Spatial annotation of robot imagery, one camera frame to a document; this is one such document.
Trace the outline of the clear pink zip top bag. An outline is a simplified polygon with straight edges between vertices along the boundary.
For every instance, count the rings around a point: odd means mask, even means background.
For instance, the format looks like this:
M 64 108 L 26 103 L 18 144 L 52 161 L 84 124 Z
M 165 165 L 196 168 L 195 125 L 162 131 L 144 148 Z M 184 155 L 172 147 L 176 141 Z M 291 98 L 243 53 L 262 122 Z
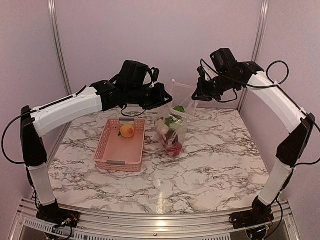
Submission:
M 156 120 L 154 122 L 156 128 L 156 121 L 162 119 L 169 127 L 169 130 L 176 131 L 179 143 L 182 144 L 182 150 L 188 127 L 195 120 L 195 110 L 198 106 L 198 102 L 196 100 L 192 100 L 192 95 L 195 90 L 196 89 L 190 85 L 182 84 L 172 79 L 169 94 L 172 96 L 173 101 L 158 109 Z M 185 113 L 173 110 L 175 106 L 183 106 Z M 167 153 L 169 148 L 165 147 L 165 135 L 161 135 L 157 130 L 156 133 L 158 142 Z

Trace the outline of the dark maroon toy fruit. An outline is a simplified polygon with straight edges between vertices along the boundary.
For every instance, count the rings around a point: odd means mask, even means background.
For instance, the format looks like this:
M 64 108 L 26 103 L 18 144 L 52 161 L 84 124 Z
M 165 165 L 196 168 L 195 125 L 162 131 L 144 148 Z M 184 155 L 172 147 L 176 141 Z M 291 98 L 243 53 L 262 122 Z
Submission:
M 175 148 L 179 142 L 179 135 L 174 130 L 169 130 L 167 134 L 164 135 L 164 144 L 166 148 Z

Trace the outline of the red toy apple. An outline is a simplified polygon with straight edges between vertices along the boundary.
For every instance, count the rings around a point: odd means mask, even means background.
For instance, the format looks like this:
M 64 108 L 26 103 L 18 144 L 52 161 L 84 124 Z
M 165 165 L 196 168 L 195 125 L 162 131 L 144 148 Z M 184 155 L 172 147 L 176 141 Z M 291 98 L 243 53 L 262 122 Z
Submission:
M 167 149 L 167 153 L 171 157 L 177 157 L 180 155 L 182 148 L 182 144 L 180 142 L 176 142 L 171 148 Z

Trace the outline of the pink perforated plastic basket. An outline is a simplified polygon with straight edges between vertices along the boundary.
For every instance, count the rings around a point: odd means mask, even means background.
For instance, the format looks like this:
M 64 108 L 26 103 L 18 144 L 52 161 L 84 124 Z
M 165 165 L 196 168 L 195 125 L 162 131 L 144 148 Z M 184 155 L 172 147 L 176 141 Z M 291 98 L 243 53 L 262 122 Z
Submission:
M 121 135 L 121 127 L 131 124 L 134 134 Z M 94 161 L 101 170 L 140 172 L 142 168 L 146 120 L 143 118 L 110 118 L 107 120 L 95 151 Z

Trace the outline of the white toy vegetable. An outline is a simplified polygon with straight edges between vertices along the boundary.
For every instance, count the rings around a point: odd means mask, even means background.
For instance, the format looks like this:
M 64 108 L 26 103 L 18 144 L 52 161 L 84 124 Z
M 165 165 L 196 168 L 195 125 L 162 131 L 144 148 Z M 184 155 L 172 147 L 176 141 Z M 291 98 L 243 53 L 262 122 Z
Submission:
M 165 121 L 163 119 L 158 119 L 155 123 L 155 128 L 157 132 L 161 135 L 166 135 L 170 128 L 165 124 Z

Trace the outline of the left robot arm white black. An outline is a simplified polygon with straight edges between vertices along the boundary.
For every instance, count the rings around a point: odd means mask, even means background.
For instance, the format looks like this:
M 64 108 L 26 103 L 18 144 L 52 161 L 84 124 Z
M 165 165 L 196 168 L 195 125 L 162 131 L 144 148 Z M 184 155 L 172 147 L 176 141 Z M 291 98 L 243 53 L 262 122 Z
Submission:
M 43 106 L 21 110 L 20 137 L 24 163 L 30 174 L 43 213 L 53 223 L 63 219 L 47 169 L 47 152 L 42 137 L 52 130 L 86 115 L 116 107 L 138 105 L 153 110 L 173 100 L 165 85 L 158 82 L 159 69 L 126 60 L 110 80 L 101 80 Z

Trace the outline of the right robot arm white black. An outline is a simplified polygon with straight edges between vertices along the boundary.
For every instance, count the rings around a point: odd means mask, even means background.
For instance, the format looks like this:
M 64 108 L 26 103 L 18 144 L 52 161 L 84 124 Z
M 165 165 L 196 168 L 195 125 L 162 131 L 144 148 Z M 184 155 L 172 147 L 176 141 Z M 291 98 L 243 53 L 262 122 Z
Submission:
M 248 89 L 262 100 L 282 122 L 287 138 L 277 147 L 276 160 L 271 174 L 259 195 L 252 203 L 247 219 L 258 224 L 267 216 L 267 210 L 286 188 L 301 158 L 313 128 L 315 116 L 307 113 L 282 88 L 281 83 L 269 77 L 254 61 L 239 62 L 229 48 L 220 48 L 210 55 L 213 66 L 204 59 L 197 68 L 199 78 L 193 100 L 221 103 L 225 92 Z

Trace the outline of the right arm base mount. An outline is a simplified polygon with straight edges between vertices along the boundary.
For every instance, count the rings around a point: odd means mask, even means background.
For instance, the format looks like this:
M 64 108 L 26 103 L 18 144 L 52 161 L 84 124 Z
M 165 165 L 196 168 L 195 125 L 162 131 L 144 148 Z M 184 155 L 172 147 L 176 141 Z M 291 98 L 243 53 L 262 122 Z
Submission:
M 234 229 L 248 228 L 272 222 L 274 215 L 271 205 L 264 205 L 258 197 L 252 203 L 250 210 L 234 212 L 229 217 L 229 222 Z

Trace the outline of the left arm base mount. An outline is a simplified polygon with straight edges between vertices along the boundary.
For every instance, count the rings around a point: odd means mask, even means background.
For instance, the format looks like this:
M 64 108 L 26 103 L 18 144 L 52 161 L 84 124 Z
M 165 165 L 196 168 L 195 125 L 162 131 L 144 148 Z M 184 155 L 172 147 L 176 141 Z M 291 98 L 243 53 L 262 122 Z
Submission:
M 40 220 L 55 224 L 56 228 L 68 226 L 76 228 L 79 222 L 78 211 L 60 208 L 57 200 L 49 205 L 37 204 L 36 217 Z

